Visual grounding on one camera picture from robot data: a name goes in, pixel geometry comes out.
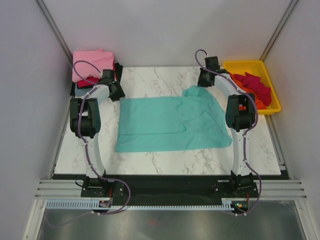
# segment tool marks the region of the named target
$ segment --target gray floor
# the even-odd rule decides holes
[[[49,210],[60,224],[83,210]],[[127,210],[87,215],[61,228],[45,223],[39,240],[304,240],[294,202],[260,202],[248,216],[218,211]]]

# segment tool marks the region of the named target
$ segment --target yellow tray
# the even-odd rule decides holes
[[[271,88],[271,104],[267,107],[267,109],[259,109],[259,114],[270,115],[281,111],[280,103],[278,101],[276,92],[274,90],[274,87],[272,86],[263,61],[225,61],[223,63],[223,67],[232,74],[245,75],[245,72],[247,72],[249,74],[259,76],[261,78],[261,82],[266,87]]]

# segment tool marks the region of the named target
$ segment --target teal shirt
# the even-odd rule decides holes
[[[225,148],[232,143],[225,112],[205,88],[182,96],[121,100],[116,152]]]

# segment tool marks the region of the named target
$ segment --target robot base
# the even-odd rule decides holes
[[[247,198],[247,193],[250,198],[258,197],[257,184],[254,182],[252,173],[241,176],[235,175],[231,171],[229,181],[216,181],[212,185],[215,198]]]

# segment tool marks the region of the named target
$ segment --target marble table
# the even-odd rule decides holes
[[[121,86],[126,98],[181,96],[196,85],[199,67],[128,67],[123,69]],[[216,87],[207,88],[222,109],[227,98]],[[229,175],[233,164],[233,145],[169,152],[117,153],[120,102],[110,99],[100,105],[99,147],[107,174],[128,175]],[[280,168],[263,115],[251,131],[249,142],[251,166],[261,175],[280,175]],[[85,174],[86,164],[81,142],[66,126],[54,170],[55,174]]]

